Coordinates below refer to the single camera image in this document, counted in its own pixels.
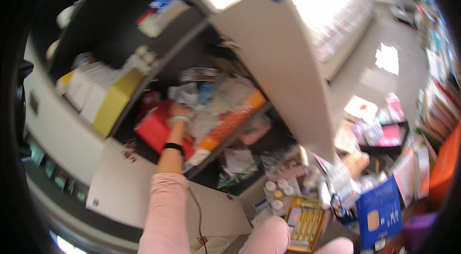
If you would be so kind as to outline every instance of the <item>hand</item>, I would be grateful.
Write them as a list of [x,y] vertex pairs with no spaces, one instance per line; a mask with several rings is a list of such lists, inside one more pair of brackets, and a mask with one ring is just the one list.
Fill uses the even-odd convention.
[[170,113],[171,113],[172,117],[175,117],[175,116],[186,116],[186,117],[188,117],[189,114],[190,114],[190,111],[189,111],[189,109],[187,107],[182,106],[179,103],[174,103],[170,107]]

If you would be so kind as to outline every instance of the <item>blue box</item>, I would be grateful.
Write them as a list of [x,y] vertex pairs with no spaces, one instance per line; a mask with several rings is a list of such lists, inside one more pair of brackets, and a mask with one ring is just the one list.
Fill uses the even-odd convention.
[[402,230],[400,200],[394,176],[363,193],[355,202],[360,225],[360,247],[399,234]]

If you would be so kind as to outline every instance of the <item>pink sleeve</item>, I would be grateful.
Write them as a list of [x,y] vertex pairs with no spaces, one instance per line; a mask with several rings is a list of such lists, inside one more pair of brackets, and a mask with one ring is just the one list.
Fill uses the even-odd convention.
[[152,177],[139,254],[190,253],[186,228],[187,186],[188,180],[180,174],[159,173]]

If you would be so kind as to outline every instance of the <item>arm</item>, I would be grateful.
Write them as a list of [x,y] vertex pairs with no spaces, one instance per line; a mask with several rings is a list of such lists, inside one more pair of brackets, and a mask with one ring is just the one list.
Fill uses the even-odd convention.
[[[171,116],[186,116],[187,109],[179,104],[173,104],[171,107]],[[184,130],[186,128],[186,121],[178,119],[174,122],[170,137],[167,142],[176,143],[182,145],[184,137]],[[182,161],[184,157],[181,156],[181,152],[177,149],[167,148],[163,150],[158,161],[157,173],[176,173],[181,174]]]
[[[185,116],[187,110],[179,104],[171,115]],[[186,122],[178,119],[172,125],[167,142],[182,144]],[[190,253],[186,228],[186,189],[188,181],[182,176],[183,157],[179,150],[163,150],[157,174],[152,178],[151,197],[146,226],[139,240],[139,254]]]

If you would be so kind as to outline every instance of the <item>cable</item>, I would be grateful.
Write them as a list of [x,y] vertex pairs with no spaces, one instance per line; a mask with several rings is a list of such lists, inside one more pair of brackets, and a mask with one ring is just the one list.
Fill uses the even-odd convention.
[[205,247],[205,253],[208,254],[208,250],[206,249],[206,245],[205,245],[205,240],[203,239],[203,236],[201,234],[201,208],[200,208],[200,204],[199,204],[199,201],[197,201],[197,198],[195,197],[192,190],[190,188],[187,188],[187,190],[189,191],[190,195],[192,196],[192,199],[195,201],[195,203],[197,205],[197,208],[199,209],[199,234],[200,234],[200,238],[201,238],[201,240],[203,242],[203,246]]

